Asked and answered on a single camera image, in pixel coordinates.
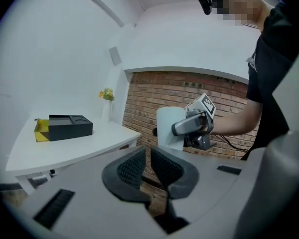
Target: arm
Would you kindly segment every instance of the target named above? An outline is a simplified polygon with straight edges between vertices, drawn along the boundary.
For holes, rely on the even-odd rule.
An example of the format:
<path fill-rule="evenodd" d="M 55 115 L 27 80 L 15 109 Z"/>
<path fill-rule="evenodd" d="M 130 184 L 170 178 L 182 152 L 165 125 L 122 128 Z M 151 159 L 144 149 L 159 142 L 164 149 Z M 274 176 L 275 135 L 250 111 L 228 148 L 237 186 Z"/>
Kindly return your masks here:
<path fill-rule="evenodd" d="M 211 134 L 240 135 L 253 130 L 260 119 L 263 105 L 252 100 L 247 101 L 245 109 L 237 114 L 214 118 Z"/>

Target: vase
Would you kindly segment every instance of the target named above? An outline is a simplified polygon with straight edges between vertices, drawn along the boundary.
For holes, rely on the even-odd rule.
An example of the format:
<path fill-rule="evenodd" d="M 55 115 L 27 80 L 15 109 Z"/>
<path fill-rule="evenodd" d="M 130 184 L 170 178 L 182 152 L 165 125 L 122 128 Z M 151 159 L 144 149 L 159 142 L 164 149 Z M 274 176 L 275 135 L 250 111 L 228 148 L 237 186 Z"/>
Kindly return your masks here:
<path fill-rule="evenodd" d="M 104 99 L 104 105 L 102 110 L 102 120 L 105 122 L 111 121 L 111 113 L 112 113 L 112 101 Z"/>

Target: white table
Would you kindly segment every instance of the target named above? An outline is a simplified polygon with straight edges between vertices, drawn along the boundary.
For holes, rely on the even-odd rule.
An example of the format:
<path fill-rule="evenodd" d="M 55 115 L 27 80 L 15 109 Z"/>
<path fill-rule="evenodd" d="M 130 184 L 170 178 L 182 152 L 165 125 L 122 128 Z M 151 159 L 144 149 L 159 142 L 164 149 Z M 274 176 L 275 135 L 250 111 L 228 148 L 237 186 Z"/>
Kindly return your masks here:
<path fill-rule="evenodd" d="M 35 118 L 30 118 L 20 131 L 11 150 L 6 172 L 14 175 L 27 194 L 35 191 L 33 177 L 45 175 L 51 180 L 50 170 L 62 170 L 76 162 L 119 149 L 122 146 L 136 146 L 141 135 L 114 122 L 103 122 L 87 117 L 93 123 L 90 136 L 61 140 L 36 142 L 34 137 Z"/>

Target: cable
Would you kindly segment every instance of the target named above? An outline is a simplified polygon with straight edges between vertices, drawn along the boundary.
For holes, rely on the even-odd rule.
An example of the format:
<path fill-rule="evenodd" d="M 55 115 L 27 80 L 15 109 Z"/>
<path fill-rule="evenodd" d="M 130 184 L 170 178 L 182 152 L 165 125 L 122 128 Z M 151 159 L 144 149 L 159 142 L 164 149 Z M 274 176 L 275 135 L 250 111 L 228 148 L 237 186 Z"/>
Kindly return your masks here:
<path fill-rule="evenodd" d="M 235 146 L 232 145 L 232 144 L 230 143 L 230 141 L 229 141 L 226 137 L 224 137 L 223 135 L 217 135 L 217 137 L 220 138 L 222 141 L 225 140 L 225 141 L 228 143 L 229 146 L 231 146 L 232 148 L 234 148 L 234 149 L 236 149 L 236 150 L 242 150 L 242 151 L 244 151 L 244 152 L 247 152 L 247 151 L 248 151 L 247 149 L 241 149 L 241 148 L 237 148 L 237 147 L 235 147 Z"/>

